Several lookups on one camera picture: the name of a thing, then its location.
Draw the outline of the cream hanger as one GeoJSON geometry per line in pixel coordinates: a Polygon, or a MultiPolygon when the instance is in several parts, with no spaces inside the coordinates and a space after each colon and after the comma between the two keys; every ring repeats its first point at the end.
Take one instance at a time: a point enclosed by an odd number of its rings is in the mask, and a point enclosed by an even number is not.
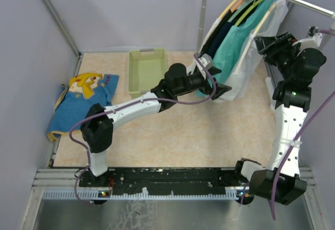
{"type": "Polygon", "coordinates": [[[255,12],[240,25],[234,26],[235,68],[257,66],[261,60],[254,37],[274,36],[287,13],[284,0],[264,0],[255,12]]]}

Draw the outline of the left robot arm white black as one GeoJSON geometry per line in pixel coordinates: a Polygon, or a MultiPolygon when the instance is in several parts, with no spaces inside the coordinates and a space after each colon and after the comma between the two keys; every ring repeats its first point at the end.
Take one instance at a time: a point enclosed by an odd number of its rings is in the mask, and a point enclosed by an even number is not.
{"type": "Polygon", "coordinates": [[[163,112],[179,102],[178,96],[196,90],[201,90],[212,100],[219,98],[232,89],[213,77],[220,72],[209,64],[205,73],[187,74],[185,65],[175,63],[159,84],[143,96],[120,105],[93,105],[80,125],[83,139],[88,144],[90,180],[99,187],[109,180],[106,151],[112,144],[115,129],[143,116],[163,112]]]}

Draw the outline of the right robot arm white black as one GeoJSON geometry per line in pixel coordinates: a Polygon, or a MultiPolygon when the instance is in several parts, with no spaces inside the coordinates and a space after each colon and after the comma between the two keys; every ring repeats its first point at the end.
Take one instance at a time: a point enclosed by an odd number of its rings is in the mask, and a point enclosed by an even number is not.
{"type": "Polygon", "coordinates": [[[298,133],[305,125],[310,108],[311,87],[314,76],[327,58],[318,50],[322,34],[310,33],[297,40],[290,32],[265,37],[256,36],[258,54],[269,65],[278,68],[282,80],[273,91],[275,137],[268,164],[242,158],[235,167],[234,180],[238,185],[249,185],[252,196],[259,196],[271,203],[288,205],[307,189],[300,178],[298,133]]]}

